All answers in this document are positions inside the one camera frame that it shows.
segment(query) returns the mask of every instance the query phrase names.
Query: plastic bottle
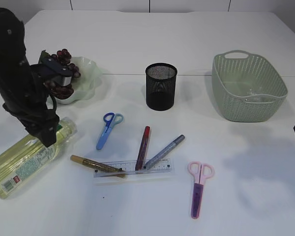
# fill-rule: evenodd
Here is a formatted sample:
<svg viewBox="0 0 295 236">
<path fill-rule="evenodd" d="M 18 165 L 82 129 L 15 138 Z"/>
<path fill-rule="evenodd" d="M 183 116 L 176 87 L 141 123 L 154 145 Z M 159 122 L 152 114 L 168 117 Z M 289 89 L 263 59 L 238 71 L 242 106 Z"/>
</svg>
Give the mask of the plastic bottle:
<svg viewBox="0 0 295 236">
<path fill-rule="evenodd" d="M 50 147 L 27 135 L 0 155 L 0 198 L 5 199 L 61 155 L 65 141 L 76 133 L 76 125 L 69 118 L 63 118 L 57 129 L 57 142 Z"/>
</svg>

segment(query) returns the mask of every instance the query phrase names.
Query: pencil holder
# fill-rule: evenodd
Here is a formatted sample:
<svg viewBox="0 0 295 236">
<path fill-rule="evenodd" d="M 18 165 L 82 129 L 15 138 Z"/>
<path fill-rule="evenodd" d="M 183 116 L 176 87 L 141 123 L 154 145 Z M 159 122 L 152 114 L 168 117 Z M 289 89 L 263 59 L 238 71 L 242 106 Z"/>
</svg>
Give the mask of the pencil holder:
<svg viewBox="0 0 295 236">
<path fill-rule="evenodd" d="M 177 69 L 166 63 L 146 68 L 147 105 L 156 111 L 165 111 L 174 105 Z"/>
</svg>

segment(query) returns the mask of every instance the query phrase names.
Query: white table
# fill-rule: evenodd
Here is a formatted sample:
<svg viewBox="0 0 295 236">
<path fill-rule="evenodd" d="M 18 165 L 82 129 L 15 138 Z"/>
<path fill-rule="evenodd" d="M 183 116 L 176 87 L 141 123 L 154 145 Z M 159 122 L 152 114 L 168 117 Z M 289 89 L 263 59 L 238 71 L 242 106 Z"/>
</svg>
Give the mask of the white table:
<svg viewBox="0 0 295 236">
<path fill-rule="evenodd" d="M 267 122 L 222 118 L 210 76 L 178 76 L 175 105 L 156 112 L 145 104 L 143 75 L 104 75 L 88 101 L 60 106 L 78 126 L 77 142 L 7 200 L 0 199 L 0 236 L 285 236 L 295 235 L 295 77 L 289 95 Z M 95 143 L 107 112 L 124 114 L 102 151 Z M 142 133 L 151 126 L 147 158 L 180 134 L 186 140 L 169 157 L 166 179 L 96 184 L 92 170 L 69 160 L 135 160 Z M 1 107 L 0 153 L 25 135 Z M 215 167 L 207 181 L 201 216 L 190 217 L 192 176 L 187 164 Z"/>
<path fill-rule="evenodd" d="M 107 74 L 144 74 L 156 62 L 179 75 L 211 73 L 213 57 L 241 49 L 295 76 L 295 34 L 273 13 L 41 11 L 26 24 L 30 63 L 63 47 L 98 63 Z"/>
<path fill-rule="evenodd" d="M 239 48 L 262 54 L 294 77 L 284 77 L 289 95 L 269 121 L 234 123 L 219 115 L 210 76 L 178 76 L 175 105 L 165 112 L 146 106 L 144 75 L 102 76 L 94 98 L 58 109 L 78 126 L 74 148 L 0 199 L 0 236 L 295 235 L 295 35 L 273 14 L 42 11 L 26 25 L 26 46 L 30 63 L 42 49 L 66 47 L 115 74 L 144 74 L 156 61 L 174 64 L 180 74 L 210 74 L 215 54 Z M 0 154 L 26 135 L 1 104 L 0 97 Z M 125 121 L 97 152 L 102 117 L 110 111 Z M 186 136 L 169 155 L 171 178 L 99 185 L 91 169 L 69 160 L 71 154 L 134 160 L 146 125 L 147 158 Z M 216 170 L 198 220 L 190 217 L 187 164 L 193 160 Z"/>
</svg>

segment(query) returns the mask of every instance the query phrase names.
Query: ruler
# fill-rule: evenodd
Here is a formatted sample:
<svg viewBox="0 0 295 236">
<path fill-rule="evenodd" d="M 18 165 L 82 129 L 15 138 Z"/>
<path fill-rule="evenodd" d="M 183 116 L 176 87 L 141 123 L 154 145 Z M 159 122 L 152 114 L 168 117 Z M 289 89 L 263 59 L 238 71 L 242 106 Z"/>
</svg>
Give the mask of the ruler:
<svg viewBox="0 0 295 236">
<path fill-rule="evenodd" d="M 115 175 L 134 175 L 134 174 L 153 174 L 153 173 L 166 173 L 171 172 L 173 170 L 173 165 L 170 159 L 164 159 L 157 162 L 152 168 L 149 170 L 139 170 L 136 171 L 136 164 L 137 160 L 133 161 L 116 161 L 116 162 L 104 162 L 103 164 L 112 166 L 115 168 L 120 169 L 120 172 L 111 172 L 107 173 L 98 169 L 94 171 L 94 177 L 106 177 L 106 176 L 115 176 Z"/>
</svg>

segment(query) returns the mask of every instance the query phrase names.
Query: bunch of grapes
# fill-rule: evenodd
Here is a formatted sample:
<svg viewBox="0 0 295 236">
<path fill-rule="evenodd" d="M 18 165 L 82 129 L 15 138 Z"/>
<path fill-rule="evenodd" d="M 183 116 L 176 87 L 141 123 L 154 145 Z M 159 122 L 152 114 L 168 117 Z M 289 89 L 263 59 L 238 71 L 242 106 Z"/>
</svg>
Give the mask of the bunch of grapes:
<svg viewBox="0 0 295 236">
<path fill-rule="evenodd" d="M 61 65 L 67 66 L 67 68 L 72 71 L 72 78 L 78 79 L 81 77 L 80 69 L 75 64 L 71 63 L 72 56 L 67 49 L 59 50 L 57 54 L 52 54 L 51 57 Z"/>
<path fill-rule="evenodd" d="M 60 86 L 52 80 L 46 81 L 45 86 L 58 99 L 67 99 L 73 94 L 72 84 Z"/>
</svg>

